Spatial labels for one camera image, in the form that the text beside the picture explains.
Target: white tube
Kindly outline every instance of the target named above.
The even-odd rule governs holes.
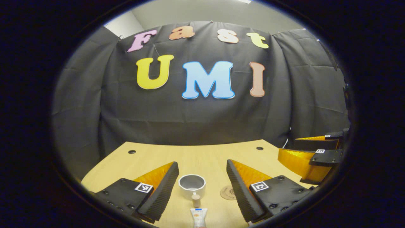
[[[194,219],[193,228],[206,228],[204,219],[207,214],[207,208],[191,208],[190,211]]]

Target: light wood tabletop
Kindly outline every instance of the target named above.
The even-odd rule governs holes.
[[[220,196],[223,187],[230,185],[226,173],[226,161],[233,159],[271,177],[284,175],[305,188],[312,185],[299,182],[301,176],[293,173],[278,160],[278,148],[265,140],[208,146],[164,146],[125,142],[99,164],[82,180],[89,191],[99,192],[120,178],[133,180],[169,162],[179,165],[179,176],[173,187],[165,211],[155,226],[162,228],[191,228],[193,218],[191,200],[180,195],[178,180],[183,175],[198,174],[206,180],[205,195],[201,208],[208,208],[205,224],[208,228],[244,228],[243,219],[236,200]]]

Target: round coaster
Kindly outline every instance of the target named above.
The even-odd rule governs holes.
[[[226,200],[235,200],[236,199],[235,193],[233,192],[232,185],[228,185],[228,186],[224,187],[220,191],[220,195],[222,196],[222,198],[224,198]]]

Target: blue letter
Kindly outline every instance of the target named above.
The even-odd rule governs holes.
[[[215,91],[212,96],[221,99],[231,99],[235,96],[230,86],[230,69],[233,67],[231,62],[216,62],[207,74],[199,62],[186,62],[183,68],[187,71],[185,91],[182,97],[185,99],[194,99],[198,97],[195,84],[197,84],[202,95],[207,97],[215,83]]]

